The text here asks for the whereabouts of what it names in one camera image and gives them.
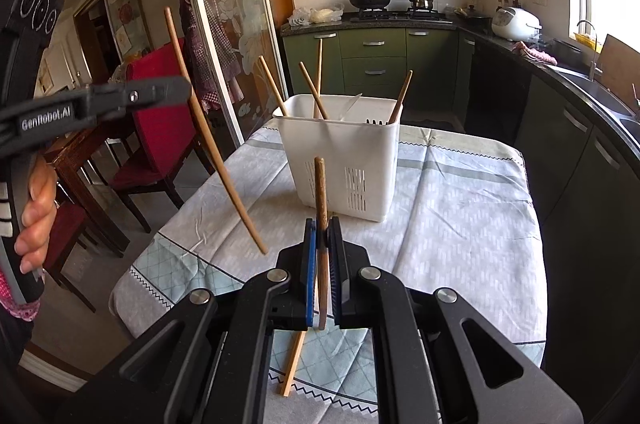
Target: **pink towel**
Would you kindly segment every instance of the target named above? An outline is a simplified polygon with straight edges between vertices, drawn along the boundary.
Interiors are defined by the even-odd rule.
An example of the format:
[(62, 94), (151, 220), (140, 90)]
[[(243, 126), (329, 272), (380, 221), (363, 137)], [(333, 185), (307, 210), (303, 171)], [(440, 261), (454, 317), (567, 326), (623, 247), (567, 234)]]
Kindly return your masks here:
[(544, 62), (545, 64), (558, 65), (558, 61), (555, 57), (547, 54), (546, 52), (539, 52), (533, 48), (529, 48), (524, 42), (519, 41), (513, 47), (514, 52), (518, 52), (522, 57), (528, 58), (533, 62)]

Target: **rice cooker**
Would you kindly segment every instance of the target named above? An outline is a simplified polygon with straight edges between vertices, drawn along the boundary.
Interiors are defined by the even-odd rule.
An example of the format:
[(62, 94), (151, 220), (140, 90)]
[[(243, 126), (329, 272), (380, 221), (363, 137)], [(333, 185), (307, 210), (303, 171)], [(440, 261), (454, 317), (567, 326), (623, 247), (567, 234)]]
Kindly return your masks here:
[(527, 41), (542, 30), (540, 20), (523, 9), (506, 7), (496, 12), (491, 28), (508, 41)]

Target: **gas stove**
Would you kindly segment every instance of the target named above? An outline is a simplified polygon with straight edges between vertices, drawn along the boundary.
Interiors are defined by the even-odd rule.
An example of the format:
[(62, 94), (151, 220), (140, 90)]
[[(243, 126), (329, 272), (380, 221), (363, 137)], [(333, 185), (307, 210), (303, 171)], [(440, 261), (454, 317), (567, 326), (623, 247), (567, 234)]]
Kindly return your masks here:
[(407, 20), (420, 20), (425, 22), (440, 23), (443, 25), (452, 25), (444, 14), (437, 10), (417, 10), (407, 9), (406, 12), (395, 10), (359, 10), (358, 12), (346, 13), (344, 19), (348, 19), (352, 23), (358, 22), (394, 22)]

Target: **sliding glass door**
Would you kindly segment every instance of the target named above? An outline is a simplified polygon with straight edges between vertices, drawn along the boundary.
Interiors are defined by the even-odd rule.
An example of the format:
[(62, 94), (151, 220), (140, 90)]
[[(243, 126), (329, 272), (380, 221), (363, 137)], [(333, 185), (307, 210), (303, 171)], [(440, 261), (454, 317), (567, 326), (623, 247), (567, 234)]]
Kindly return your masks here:
[(220, 107), (237, 146), (277, 108), (262, 55), (286, 96), (269, 0), (190, 0)]

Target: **dining table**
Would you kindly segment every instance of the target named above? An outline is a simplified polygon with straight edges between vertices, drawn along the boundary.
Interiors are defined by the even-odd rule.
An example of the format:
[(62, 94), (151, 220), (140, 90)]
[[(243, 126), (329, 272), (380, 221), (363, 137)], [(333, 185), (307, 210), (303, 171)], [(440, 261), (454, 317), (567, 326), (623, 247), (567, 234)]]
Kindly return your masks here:
[[(218, 174), (191, 196), (120, 278), (112, 313), (142, 335), (194, 289), (241, 289), (303, 240), (315, 210), (296, 193), (275, 120), (227, 160), (254, 225), (260, 253)], [(540, 365), (546, 339), (546, 277), (540, 228), (522, 155), (500, 142), (434, 129), (399, 129), (394, 199), (386, 219), (338, 214), (345, 241), (406, 287), (450, 287)], [(371, 332), (342, 330), (331, 310), (310, 328), (289, 397), (280, 395), (294, 332), (275, 330), (264, 422), (372, 422), (378, 395)]]
[(78, 175), (78, 170), (100, 148), (107, 139), (126, 139), (135, 131), (130, 116), (103, 121), (97, 126), (60, 137), (44, 152), (45, 160), (58, 174), (66, 194), (80, 205), (92, 220), (96, 236), (111, 249), (124, 252), (129, 238), (107, 215), (100, 203), (94, 198), (86, 184)]

